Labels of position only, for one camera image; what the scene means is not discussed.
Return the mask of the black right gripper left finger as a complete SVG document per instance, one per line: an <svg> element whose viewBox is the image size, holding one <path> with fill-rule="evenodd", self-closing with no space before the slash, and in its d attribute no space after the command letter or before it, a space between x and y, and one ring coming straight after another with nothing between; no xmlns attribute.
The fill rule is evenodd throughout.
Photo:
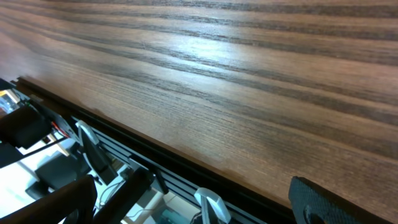
<svg viewBox="0 0 398 224"><path fill-rule="evenodd" d="M92 223L96 198L94 178L86 175L1 218L1 224L59 223L73 212L77 223Z"/></svg>

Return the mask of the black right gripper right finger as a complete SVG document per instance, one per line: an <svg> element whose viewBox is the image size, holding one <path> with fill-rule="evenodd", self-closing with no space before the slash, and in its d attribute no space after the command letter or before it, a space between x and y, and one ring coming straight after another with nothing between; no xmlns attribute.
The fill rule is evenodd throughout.
<svg viewBox="0 0 398 224"><path fill-rule="evenodd" d="M298 224L391 224L304 177L292 178L289 200Z"/></svg>

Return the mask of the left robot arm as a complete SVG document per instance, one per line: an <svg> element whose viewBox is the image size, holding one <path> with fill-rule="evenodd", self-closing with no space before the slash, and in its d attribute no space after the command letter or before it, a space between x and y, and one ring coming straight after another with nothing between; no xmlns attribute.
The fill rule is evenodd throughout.
<svg viewBox="0 0 398 224"><path fill-rule="evenodd" d="M18 149L28 149L52 130L50 121L31 106L23 106L1 118L1 168L24 159Z"/></svg>

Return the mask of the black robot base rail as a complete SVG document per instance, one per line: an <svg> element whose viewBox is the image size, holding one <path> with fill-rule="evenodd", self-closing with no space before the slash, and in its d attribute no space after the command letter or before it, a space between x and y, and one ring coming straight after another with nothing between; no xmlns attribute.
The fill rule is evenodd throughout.
<svg viewBox="0 0 398 224"><path fill-rule="evenodd" d="M21 78L9 83L1 80L2 90L15 90L20 106L31 106L50 121L52 131L81 141L78 122L83 122L87 138L96 147L86 161L98 175L111 175L110 158L130 166L148 169L155 175L155 186L163 193L174 192L193 202L200 187L217 193L225 202L232 219L241 223L295 223L291 209L223 177L162 145L112 123L37 85Z"/></svg>

